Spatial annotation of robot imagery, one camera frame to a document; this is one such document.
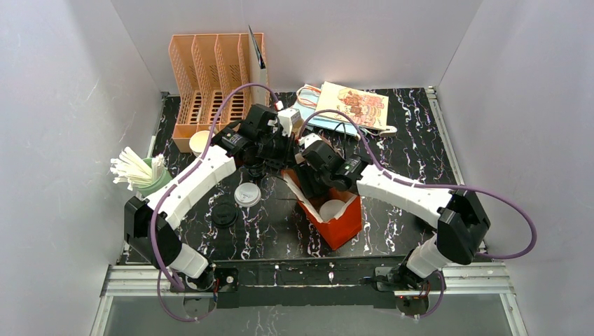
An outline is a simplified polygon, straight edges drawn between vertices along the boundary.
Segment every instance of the black marble table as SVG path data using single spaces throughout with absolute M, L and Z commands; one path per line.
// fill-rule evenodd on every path
M 388 125 L 397 128 L 396 137 L 368 136 L 370 146 L 388 169 L 420 179 L 424 183 L 456 183 L 429 101 L 422 88 L 371 90 L 389 97 Z M 296 100 L 294 92 L 279 93 L 285 106 Z M 172 133 L 179 109 L 179 97 L 165 100 L 153 155 L 163 153 L 173 176 L 185 169 L 195 157 L 180 153 Z M 314 132 L 342 148 L 344 134 L 315 128 Z M 347 136 L 349 155 L 361 148 Z M 212 188 L 187 214 L 178 231 L 182 242 L 212 260 L 316 258 L 349 256 L 406 255 L 431 238 L 429 227 L 416 217 L 376 199 L 363 198 L 362 230 L 336 251 L 309 222 L 293 194 L 283 182 L 264 178 L 259 182 L 262 200 L 243 209 L 236 225 L 219 230 L 210 223 L 210 209 L 218 202 L 234 202 L 233 191 L 250 177 L 244 169 Z M 124 252 L 120 263 L 145 263 L 135 251 Z

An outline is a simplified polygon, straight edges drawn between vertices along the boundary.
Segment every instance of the book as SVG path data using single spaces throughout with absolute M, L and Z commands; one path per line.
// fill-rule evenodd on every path
M 359 126 L 380 131 L 386 129 L 388 117 L 388 97 L 386 96 L 324 82 L 316 112 L 326 109 L 345 113 Z M 322 113 L 320 116 L 347 121 L 337 113 Z

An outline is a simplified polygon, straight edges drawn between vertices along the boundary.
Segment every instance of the small cardboard box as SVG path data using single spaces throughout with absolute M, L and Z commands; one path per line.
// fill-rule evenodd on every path
M 309 220 L 315 225 L 324 240 L 333 250 L 338 249 L 349 239 L 361 231 L 361 198 L 348 191 L 330 189 L 330 198 L 323 202 L 310 202 L 305 198 L 299 187 L 299 181 L 291 170 L 283 171 L 283 178 L 291 191 L 300 200 L 299 205 L 305 211 Z M 343 208 L 328 222 L 324 222 L 319 215 L 320 206 L 329 200 L 341 200 Z

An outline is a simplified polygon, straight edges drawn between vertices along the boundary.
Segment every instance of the green container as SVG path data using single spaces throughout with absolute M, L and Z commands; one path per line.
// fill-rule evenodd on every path
M 153 163 L 153 158 L 148 157 L 146 159 L 143 159 L 143 161 L 150 167 Z M 163 173 L 161 174 L 161 176 L 159 176 L 159 179 L 155 181 L 155 183 L 148 185 L 146 187 L 137 187 L 136 190 L 138 190 L 138 192 L 141 193 L 142 196 L 147 197 L 155 191 L 166 186 L 167 183 L 169 183 L 172 179 L 173 178 L 171 177 L 171 174 L 169 174 L 169 171 L 167 171 L 167 169 L 164 169 Z

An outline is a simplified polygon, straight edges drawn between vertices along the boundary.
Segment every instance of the gray wall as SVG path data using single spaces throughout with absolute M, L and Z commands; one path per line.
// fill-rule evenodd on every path
M 481 0 L 111 0 L 159 89 L 178 92 L 173 34 L 265 33 L 270 84 L 436 85 Z
M 0 60 L 0 335 L 88 335 L 160 94 L 109 0 L 3 1 Z
M 531 335 L 592 335 L 594 3 L 485 1 L 439 87 L 466 182 L 509 195 L 539 241 L 508 262 Z M 494 252 L 528 243 L 489 203 Z

